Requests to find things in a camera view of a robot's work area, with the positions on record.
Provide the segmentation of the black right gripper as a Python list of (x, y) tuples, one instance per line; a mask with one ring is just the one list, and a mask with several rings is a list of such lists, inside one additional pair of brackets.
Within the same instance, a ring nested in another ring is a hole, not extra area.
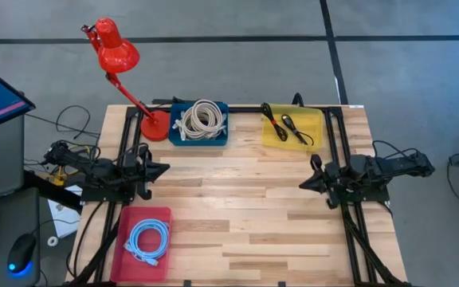
[(336, 161), (323, 164), (319, 155), (313, 154), (311, 166), (314, 174), (303, 181), (300, 189), (317, 191), (328, 196), (327, 205), (330, 208), (348, 204), (347, 191), (341, 183), (341, 166)]

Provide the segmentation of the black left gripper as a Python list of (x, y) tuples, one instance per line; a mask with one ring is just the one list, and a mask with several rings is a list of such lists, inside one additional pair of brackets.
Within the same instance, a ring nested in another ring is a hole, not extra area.
[(135, 192), (142, 199), (151, 199), (152, 192), (147, 187), (148, 183), (154, 183), (170, 168), (168, 163), (155, 163), (151, 159), (147, 145), (136, 146), (127, 154), (128, 178), (135, 184)]

